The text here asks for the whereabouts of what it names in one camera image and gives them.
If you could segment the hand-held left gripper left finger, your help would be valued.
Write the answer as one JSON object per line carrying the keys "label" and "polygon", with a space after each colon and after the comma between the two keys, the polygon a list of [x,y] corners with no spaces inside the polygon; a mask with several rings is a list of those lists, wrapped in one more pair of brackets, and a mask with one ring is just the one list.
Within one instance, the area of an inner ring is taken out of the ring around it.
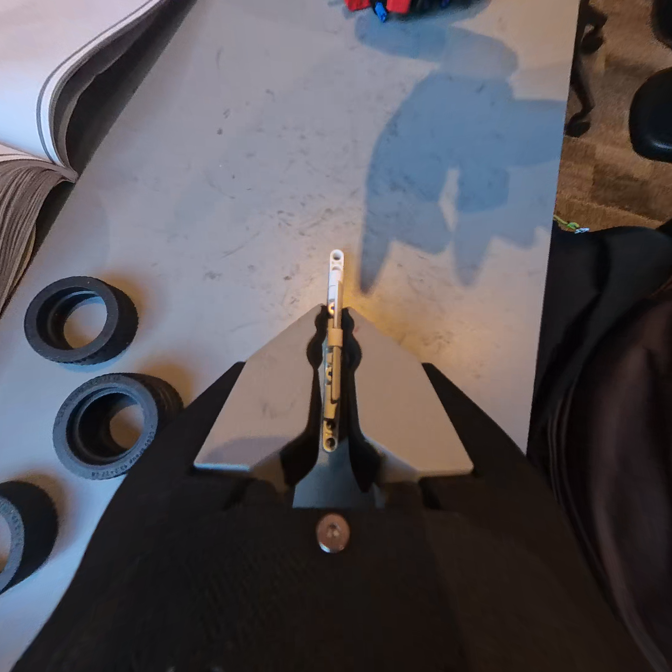
{"label": "hand-held left gripper left finger", "polygon": [[325,313],[311,308],[243,364],[194,460],[198,470],[288,491],[315,465]]}

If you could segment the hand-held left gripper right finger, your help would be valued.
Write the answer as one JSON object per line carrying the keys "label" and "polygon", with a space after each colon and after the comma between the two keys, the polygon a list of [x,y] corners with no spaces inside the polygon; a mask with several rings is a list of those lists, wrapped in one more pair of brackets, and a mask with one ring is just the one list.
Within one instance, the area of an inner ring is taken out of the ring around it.
{"label": "hand-held left gripper right finger", "polygon": [[353,308],[343,311],[343,398],[351,469],[373,485],[473,469],[421,362]]}

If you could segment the long white brick beam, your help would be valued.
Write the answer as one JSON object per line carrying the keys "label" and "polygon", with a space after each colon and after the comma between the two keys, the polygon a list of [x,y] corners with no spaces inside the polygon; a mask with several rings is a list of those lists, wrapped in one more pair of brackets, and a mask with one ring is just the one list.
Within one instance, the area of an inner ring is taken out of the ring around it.
{"label": "long white brick beam", "polygon": [[323,346],[321,443],[322,448],[329,453],[336,450],[340,432],[344,257],[342,250],[332,250],[327,284],[327,335]]}

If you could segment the grey desk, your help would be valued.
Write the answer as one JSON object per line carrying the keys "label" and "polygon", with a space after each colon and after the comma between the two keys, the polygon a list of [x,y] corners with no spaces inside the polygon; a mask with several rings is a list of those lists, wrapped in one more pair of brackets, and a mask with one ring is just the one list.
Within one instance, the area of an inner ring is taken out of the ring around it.
{"label": "grey desk", "polygon": [[[49,617],[121,479],[54,454],[63,399],[146,372],[189,403],[324,300],[431,362],[525,449],[577,1],[381,23],[342,1],[197,1],[55,218],[1,318],[1,480],[36,483],[55,549],[1,596],[1,670]],[[40,290],[86,275],[139,326],[98,365],[28,344]]]}

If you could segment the wide black rubber tire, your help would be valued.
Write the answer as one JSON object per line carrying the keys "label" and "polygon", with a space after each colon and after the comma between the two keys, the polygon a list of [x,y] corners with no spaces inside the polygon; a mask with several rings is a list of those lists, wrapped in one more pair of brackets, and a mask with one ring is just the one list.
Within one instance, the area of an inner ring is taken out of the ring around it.
{"label": "wide black rubber tire", "polygon": [[[143,423],[130,448],[112,437],[112,417],[137,405]],[[180,394],[168,382],[147,374],[104,374],[78,386],[64,400],[53,425],[52,440],[62,465],[90,481],[126,474],[157,435],[183,410]]]}

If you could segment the person's torso in brown shirt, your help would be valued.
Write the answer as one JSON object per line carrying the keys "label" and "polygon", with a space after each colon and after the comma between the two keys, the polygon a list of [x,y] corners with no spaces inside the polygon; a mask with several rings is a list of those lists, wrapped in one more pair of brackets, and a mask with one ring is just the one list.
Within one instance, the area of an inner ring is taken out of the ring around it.
{"label": "person's torso in brown shirt", "polygon": [[553,488],[602,590],[671,670],[671,287],[614,326],[562,401]]}

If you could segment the narrow black rubber tire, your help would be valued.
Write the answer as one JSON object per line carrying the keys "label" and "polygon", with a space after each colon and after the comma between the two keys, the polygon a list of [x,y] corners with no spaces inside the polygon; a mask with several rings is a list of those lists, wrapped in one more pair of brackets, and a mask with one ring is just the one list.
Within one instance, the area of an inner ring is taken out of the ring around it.
{"label": "narrow black rubber tire", "polygon": [[[71,313],[89,299],[105,307],[105,324],[89,343],[70,345],[64,326]],[[120,355],[134,339],[139,314],[133,301],[115,286],[86,275],[52,282],[30,302],[23,321],[29,346],[41,357],[58,364],[89,366]]]}
{"label": "narrow black rubber tire", "polygon": [[48,493],[32,483],[1,483],[1,519],[9,528],[9,554],[1,570],[1,592],[33,575],[50,556],[58,516]]}

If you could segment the black swivel chair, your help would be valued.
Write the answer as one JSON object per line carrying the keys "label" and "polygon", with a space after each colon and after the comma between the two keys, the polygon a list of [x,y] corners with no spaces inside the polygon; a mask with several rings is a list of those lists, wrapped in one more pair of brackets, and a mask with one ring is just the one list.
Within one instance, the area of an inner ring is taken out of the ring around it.
{"label": "black swivel chair", "polygon": [[590,115],[595,107],[589,76],[583,57],[596,53],[602,46],[603,29],[608,17],[590,1],[580,1],[577,15],[573,60],[570,69],[570,89],[579,101],[579,111],[565,124],[565,135],[579,138],[591,127]]}

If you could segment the black office chair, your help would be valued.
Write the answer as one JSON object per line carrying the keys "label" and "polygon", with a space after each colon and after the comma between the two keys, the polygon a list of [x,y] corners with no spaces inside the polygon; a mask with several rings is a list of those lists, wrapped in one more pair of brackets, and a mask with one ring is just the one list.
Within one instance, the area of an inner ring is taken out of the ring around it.
{"label": "black office chair", "polygon": [[656,72],[636,91],[628,128],[635,153],[671,164],[671,68]]}

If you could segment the open instruction booklet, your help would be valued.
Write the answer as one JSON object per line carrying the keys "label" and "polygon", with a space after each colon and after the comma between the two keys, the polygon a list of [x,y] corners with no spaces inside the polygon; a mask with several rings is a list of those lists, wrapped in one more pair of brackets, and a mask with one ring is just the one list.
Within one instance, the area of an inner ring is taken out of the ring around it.
{"label": "open instruction booklet", "polygon": [[75,183],[67,132],[80,96],[166,1],[1,2],[1,309],[29,266],[49,194]]}

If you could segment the red white brick race car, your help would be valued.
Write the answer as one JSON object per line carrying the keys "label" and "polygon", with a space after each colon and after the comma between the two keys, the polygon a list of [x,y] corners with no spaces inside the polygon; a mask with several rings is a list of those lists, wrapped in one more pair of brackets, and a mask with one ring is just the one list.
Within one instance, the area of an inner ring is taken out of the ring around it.
{"label": "red white brick race car", "polygon": [[371,11],[381,23],[445,9],[454,1],[344,1],[349,12]]}

